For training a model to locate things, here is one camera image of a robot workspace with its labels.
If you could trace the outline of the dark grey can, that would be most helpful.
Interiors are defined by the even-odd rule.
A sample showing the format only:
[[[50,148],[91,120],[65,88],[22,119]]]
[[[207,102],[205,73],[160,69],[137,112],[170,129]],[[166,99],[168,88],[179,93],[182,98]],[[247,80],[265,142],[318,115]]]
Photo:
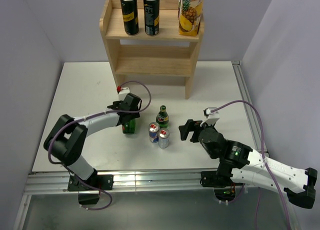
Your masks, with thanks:
[[[160,29],[160,0],[143,0],[144,28],[149,36],[155,36]]]

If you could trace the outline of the black yellow tall can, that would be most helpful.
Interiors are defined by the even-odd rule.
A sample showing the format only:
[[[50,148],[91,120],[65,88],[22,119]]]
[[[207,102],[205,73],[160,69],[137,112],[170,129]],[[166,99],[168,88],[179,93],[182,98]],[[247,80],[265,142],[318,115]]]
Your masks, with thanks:
[[[128,35],[139,32],[138,1],[120,0],[124,30]]]

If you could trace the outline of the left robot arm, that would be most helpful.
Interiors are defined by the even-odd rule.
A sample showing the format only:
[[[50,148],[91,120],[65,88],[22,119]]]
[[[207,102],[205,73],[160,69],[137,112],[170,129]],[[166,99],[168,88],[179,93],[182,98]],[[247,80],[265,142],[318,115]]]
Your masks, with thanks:
[[[85,140],[103,129],[124,125],[139,118],[141,104],[140,97],[128,93],[123,100],[109,105],[106,111],[86,118],[73,118],[64,114],[55,123],[43,147],[75,175],[71,182],[78,190],[111,190],[113,176],[98,175],[97,170],[82,156]]]

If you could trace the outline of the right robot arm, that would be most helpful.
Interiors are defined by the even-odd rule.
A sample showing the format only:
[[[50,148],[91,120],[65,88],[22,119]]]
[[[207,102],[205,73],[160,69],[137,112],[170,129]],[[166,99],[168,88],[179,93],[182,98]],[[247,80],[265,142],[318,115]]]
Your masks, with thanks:
[[[211,159],[219,161],[217,170],[201,172],[203,187],[246,184],[286,195],[291,204],[300,208],[313,208],[318,177],[316,169],[299,169],[263,156],[248,145],[225,139],[214,126],[201,120],[189,119],[178,129],[182,141],[192,133],[190,141],[200,143]]]

